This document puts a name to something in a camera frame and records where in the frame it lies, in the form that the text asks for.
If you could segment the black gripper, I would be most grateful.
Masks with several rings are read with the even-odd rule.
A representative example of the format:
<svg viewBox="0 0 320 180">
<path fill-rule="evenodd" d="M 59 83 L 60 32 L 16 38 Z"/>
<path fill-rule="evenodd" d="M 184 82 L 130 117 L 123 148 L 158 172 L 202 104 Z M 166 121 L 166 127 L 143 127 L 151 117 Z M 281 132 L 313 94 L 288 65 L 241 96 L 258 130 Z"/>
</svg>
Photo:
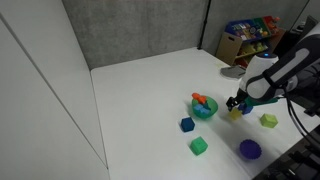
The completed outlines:
<svg viewBox="0 0 320 180">
<path fill-rule="evenodd" d="M 227 100 L 226 105 L 227 105 L 228 111 L 230 112 L 233 109 L 233 107 L 242 103 L 247 97 L 248 97 L 248 94 L 245 91 L 239 89 L 235 97 L 230 97 Z"/>
</svg>

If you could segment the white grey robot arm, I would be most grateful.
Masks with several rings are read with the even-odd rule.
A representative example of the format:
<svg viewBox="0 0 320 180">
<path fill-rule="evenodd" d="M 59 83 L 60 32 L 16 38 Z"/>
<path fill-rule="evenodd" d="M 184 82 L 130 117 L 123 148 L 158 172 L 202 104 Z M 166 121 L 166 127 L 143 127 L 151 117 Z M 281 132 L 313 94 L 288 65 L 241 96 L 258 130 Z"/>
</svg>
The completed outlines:
<svg viewBox="0 0 320 180">
<path fill-rule="evenodd" d="M 273 53 L 255 55 L 240 80 L 236 96 L 226 102 L 228 110 L 246 98 L 264 104 L 285 90 L 293 90 L 299 84 L 297 75 L 319 59 L 320 24 L 317 24 L 282 57 Z"/>
</svg>

